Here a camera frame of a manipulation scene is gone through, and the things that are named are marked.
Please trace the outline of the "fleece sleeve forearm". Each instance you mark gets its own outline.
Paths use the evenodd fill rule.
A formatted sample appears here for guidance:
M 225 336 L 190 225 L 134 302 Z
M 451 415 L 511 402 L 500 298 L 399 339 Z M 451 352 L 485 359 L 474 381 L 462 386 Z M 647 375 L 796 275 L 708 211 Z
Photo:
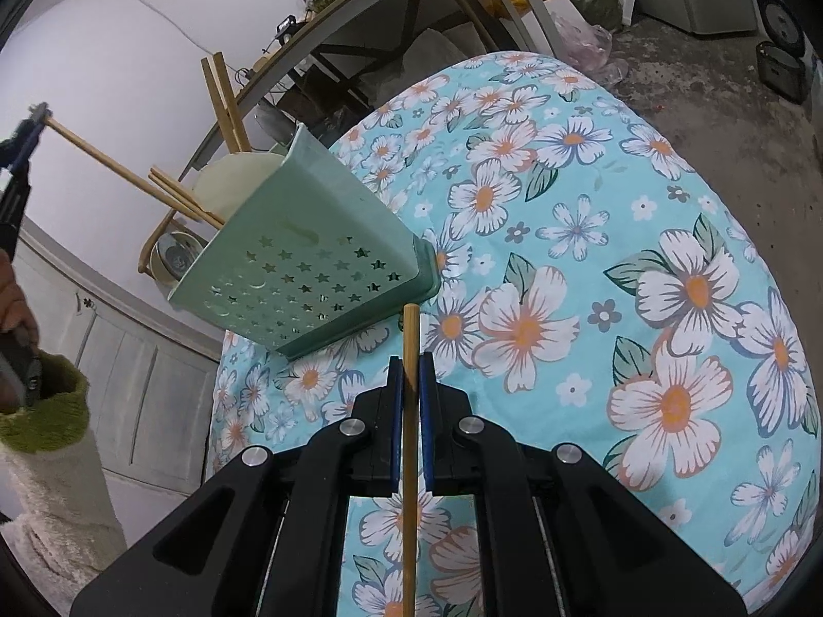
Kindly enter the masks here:
M 73 362 L 41 353 L 43 397 L 2 416 L 2 460 L 21 514 L 2 537 L 29 581 L 61 615 L 127 550 L 114 514 L 86 395 Z

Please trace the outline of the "person left hand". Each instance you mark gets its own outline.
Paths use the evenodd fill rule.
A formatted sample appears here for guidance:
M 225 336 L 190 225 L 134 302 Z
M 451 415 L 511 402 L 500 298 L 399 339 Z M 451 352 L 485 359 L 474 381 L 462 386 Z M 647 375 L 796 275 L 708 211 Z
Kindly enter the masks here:
M 12 414 L 37 390 L 39 329 L 14 267 L 2 252 L 2 413 Z

